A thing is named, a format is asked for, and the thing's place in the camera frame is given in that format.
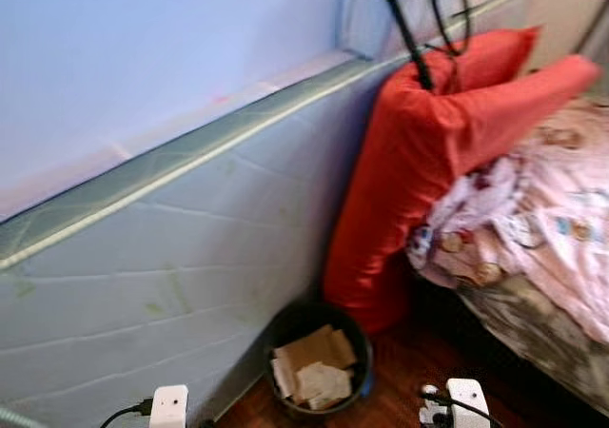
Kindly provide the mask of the pink cartoon print blanket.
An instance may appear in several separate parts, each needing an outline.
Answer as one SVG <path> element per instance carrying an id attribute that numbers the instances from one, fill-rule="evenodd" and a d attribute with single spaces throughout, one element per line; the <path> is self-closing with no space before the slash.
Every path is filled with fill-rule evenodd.
<path id="1" fill-rule="evenodd" d="M 460 177 L 403 250 L 442 287 L 529 280 L 591 340 L 609 334 L 609 105 L 576 98 Z"/>

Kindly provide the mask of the beige floral bed sheet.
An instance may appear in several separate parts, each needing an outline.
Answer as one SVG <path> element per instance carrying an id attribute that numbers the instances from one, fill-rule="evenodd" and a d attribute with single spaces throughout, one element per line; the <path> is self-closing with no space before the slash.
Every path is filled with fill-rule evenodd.
<path id="1" fill-rule="evenodd" d="M 519 276 L 488 287 L 444 288 L 414 276 L 410 315 L 438 329 L 474 362 L 474 375 L 496 379 L 505 401 L 529 402 L 545 425 L 608 420 L 609 351 L 566 311 Z"/>

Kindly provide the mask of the small red pillow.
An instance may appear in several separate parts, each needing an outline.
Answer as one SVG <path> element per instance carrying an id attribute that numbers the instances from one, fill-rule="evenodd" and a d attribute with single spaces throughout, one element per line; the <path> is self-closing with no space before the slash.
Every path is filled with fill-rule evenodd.
<path id="1" fill-rule="evenodd" d="M 451 57 L 443 50 L 428 51 L 423 63 L 429 68 L 436 94 L 453 94 L 488 88 L 513 79 L 529 59 L 540 36 L 540 27 L 493 29 L 458 42 L 461 53 Z"/>

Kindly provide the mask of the large red pillow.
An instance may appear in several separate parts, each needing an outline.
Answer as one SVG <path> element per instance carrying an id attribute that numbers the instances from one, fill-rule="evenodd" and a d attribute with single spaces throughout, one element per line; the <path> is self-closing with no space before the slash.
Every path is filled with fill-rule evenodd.
<path id="1" fill-rule="evenodd" d="M 578 55 L 522 77 L 506 60 L 474 68 L 470 59 L 453 64 L 436 51 L 425 59 L 436 80 L 458 79 L 462 90 L 436 96 L 419 84 L 413 64 L 383 85 L 326 260 L 324 299 L 370 334 L 407 311 L 391 259 L 432 204 L 465 173 L 508 153 L 599 74 Z"/>

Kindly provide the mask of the black round waste bin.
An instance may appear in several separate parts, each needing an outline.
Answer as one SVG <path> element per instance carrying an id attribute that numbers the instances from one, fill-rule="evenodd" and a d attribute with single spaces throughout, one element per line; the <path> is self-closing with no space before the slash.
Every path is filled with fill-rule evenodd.
<path id="1" fill-rule="evenodd" d="M 352 395 L 331 403 L 325 409 L 308 409 L 295 403 L 275 377 L 273 360 L 275 350 L 299 340 L 307 340 L 317 331 L 327 329 L 341 332 L 347 337 L 352 362 L 347 367 Z M 369 397 L 373 385 L 374 351 L 364 328 L 340 307 L 325 302 L 293 302 L 274 316 L 263 332 L 262 358 L 263 379 L 271 386 L 271 393 L 278 399 L 284 414 L 296 422 L 319 425 L 332 415 L 356 405 L 357 401 Z"/>

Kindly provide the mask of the brown cardboard piece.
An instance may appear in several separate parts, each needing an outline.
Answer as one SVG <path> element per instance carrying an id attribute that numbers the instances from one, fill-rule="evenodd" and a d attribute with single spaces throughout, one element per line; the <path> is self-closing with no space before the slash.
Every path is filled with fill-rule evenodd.
<path id="1" fill-rule="evenodd" d="M 352 342 L 341 329 L 323 325 L 300 340 L 274 350 L 274 358 L 285 360 L 292 373 L 316 362 L 347 370 L 358 362 Z"/>

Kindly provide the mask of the crumpled white paper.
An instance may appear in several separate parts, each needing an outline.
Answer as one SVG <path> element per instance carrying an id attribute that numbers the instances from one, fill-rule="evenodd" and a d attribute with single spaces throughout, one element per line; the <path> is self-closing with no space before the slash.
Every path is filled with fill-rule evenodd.
<path id="1" fill-rule="evenodd" d="M 317 361 L 296 372 L 295 388 L 290 398 L 297 405 L 321 411 L 352 395 L 351 377 L 346 370 Z"/>

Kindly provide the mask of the pale quilted mattress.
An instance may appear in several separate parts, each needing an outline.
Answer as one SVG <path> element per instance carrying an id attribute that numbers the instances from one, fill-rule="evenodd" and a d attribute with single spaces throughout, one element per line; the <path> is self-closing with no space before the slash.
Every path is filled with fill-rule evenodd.
<path id="1" fill-rule="evenodd" d="M 263 372 L 263 329 L 316 292 L 378 89 L 353 59 L 0 221 L 0 406 L 97 428 L 185 384 L 218 417 Z"/>

